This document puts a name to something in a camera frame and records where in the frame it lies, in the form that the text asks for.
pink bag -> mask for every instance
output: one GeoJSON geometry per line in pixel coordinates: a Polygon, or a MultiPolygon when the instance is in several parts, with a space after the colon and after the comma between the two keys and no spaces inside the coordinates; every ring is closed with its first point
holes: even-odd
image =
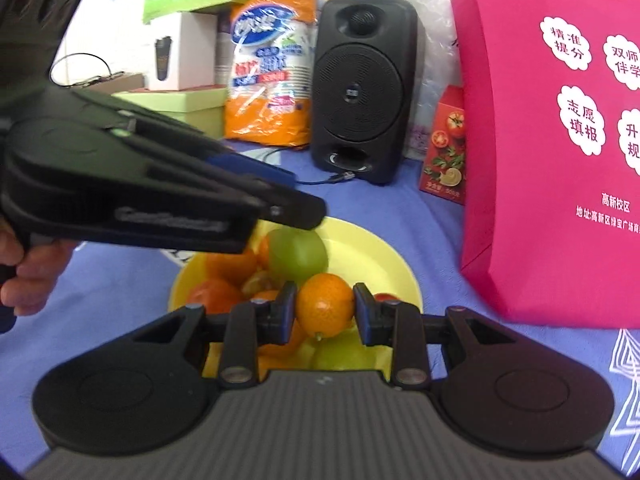
{"type": "Polygon", "coordinates": [[[640,0],[453,0],[462,273],[506,319],[640,328],[640,0]]]}

blue oval logo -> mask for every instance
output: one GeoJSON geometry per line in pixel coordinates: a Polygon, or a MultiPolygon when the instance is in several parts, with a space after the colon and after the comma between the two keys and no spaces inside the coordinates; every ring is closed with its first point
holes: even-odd
{"type": "Polygon", "coordinates": [[[245,46],[267,43],[289,30],[296,13],[289,7],[266,4],[250,7],[233,22],[231,41],[245,46]]]}

blue tablecloth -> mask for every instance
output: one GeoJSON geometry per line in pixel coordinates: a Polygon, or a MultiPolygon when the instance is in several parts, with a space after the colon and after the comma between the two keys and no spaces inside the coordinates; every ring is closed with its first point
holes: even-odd
{"type": "MultiPolygon", "coordinates": [[[[327,174],[308,153],[282,153],[283,167],[302,180],[327,174]]],[[[442,314],[458,304],[491,316],[458,272],[463,208],[418,191],[420,168],[403,163],[395,183],[375,187],[352,181],[309,186],[331,216],[358,224],[392,245],[414,270],[426,311],[442,314]]],[[[0,336],[0,454],[24,470],[46,452],[31,416],[31,393],[49,369],[166,311],[178,265],[158,250],[87,244],[60,278],[47,308],[20,319],[0,336]]],[[[532,326],[514,329],[571,356],[603,375],[615,392],[616,411],[599,452],[625,473],[640,462],[640,333],[532,326]]],[[[446,372],[431,352],[434,375],[446,372]]]]}

black cup image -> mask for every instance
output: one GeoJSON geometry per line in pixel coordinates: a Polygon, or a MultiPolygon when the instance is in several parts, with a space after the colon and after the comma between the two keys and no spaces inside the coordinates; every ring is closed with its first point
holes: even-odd
{"type": "Polygon", "coordinates": [[[158,81],[165,81],[169,75],[171,43],[172,39],[170,36],[165,36],[162,40],[156,40],[156,72],[158,72],[158,81]]]}

gray ribbed surface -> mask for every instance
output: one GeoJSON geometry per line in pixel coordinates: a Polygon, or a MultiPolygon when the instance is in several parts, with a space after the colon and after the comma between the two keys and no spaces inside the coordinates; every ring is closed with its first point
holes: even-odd
{"type": "Polygon", "coordinates": [[[553,462],[521,463],[471,446],[443,423],[425,396],[393,390],[375,372],[272,372],[258,388],[222,395],[202,425],[164,449],[126,458],[93,458],[56,450],[26,477],[31,480],[621,478],[591,453],[553,462]]]}

